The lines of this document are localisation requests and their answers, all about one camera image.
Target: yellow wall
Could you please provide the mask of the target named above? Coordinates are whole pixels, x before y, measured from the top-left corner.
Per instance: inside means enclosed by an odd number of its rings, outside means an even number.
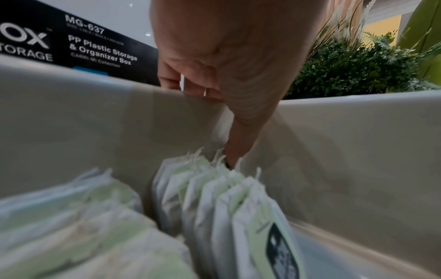
[[[384,35],[388,32],[396,31],[398,32],[398,29],[400,27],[400,21],[401,21],[401,15],[396,17],[390,17],[387,19],[383,19],[368,25],[365,25],[363,28],[363,31],[369,32],[374,35]]]

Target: green plant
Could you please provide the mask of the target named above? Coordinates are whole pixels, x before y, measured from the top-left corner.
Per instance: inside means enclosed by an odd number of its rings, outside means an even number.
[[[323,27],[285,99],[298,98],[305,92],[315,97],[333,97],[438,88],[418,76],[418,66],[441,49],[441,45],[419,54],[411,49],[392,47],[392,33],[368,34],[372,44],[363,44],[362,28],[373,2],[354,28],[355,2],[360,4],[353,1],[344,17],[338,9]]]
[[[422,0],[413,12],[403,35],[398,41],[401,48],[413,48],[422,53],[441,42],[441,0]],[[435,51],[420,65],[419,75],[441,85],[441,50]]]

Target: hand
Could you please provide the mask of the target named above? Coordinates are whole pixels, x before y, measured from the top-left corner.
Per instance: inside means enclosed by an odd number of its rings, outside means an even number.
[[[305,62],[326,0],[152,0],[161,87],[223,100],[234,166]]]

